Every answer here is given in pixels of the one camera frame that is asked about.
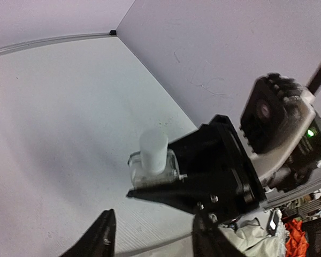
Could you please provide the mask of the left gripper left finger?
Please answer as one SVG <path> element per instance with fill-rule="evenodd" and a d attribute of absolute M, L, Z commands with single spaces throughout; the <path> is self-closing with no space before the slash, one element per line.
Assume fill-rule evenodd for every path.
<path fill-rule="evenodd" d="M 113 209 L 103 211 L 82 237 L 61 257 L 111 257 L 115 252 L 116 216 Z"/>

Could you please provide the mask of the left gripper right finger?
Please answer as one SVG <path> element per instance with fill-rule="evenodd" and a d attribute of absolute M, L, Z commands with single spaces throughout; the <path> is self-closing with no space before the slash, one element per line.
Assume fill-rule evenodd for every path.
<path fill-rule="evenodd" d="M 192 247 L 193 256 L 245 256 L 230 243 L 204 210 L 195 212 Z"/>

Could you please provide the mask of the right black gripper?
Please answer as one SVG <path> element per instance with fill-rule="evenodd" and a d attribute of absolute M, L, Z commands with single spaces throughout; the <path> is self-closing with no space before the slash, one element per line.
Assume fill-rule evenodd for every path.
<path fill-rule="evenodd" d="M 160 203 L 207 220 L 230 221 L 252 212 L 265 200 L 254 167 L 239 140 L 231 120 L 215 115 L 208 123 L 172 143 L 179 165 L 180 180 L 197 180 L 203 198 L 168 186 L 131 189 L 126 197 Z"/>

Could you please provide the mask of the forearm in beige sleeve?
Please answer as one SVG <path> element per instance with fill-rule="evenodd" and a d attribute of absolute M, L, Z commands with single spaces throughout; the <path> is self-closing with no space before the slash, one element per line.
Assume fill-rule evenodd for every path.
<path fill-rule="evenodd" d="M 233 230 L 221 226 L 220 231 L 230 243 L 245 256 L 285 256 L 286 229 L 282 222 L 277 225 L 274 236 L 264 230 L 258 219 L 247 221 L 246 224 Z"/>

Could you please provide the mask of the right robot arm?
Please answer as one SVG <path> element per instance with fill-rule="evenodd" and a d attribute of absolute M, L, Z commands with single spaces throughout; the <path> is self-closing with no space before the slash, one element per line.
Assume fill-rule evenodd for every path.
<path fill-rule="evenodd" d="M 315 117 L 274 173 L 265 166 L 273 154 L 250 159 L 230 119 L 222 115 L 172 142 L 168 152 L 162 174 L 142 176 L 127 196 L 190 214 L 215 214 L 219 222 L 229 222 L 264 203 L 265 187 L 289 192 L 309 180 L 321 165 L 321 119 Z"/>

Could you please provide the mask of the white nail polish cap brush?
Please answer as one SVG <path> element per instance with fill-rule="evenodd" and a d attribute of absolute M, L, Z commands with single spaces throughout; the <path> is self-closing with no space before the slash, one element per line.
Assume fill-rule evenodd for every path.
<path fill-rule="evenodd" d="M 145 172 L 158 175 L 166 167 L 168 137 L 160 129 L 146 130 L 139 139 L 141 165 Z"/>

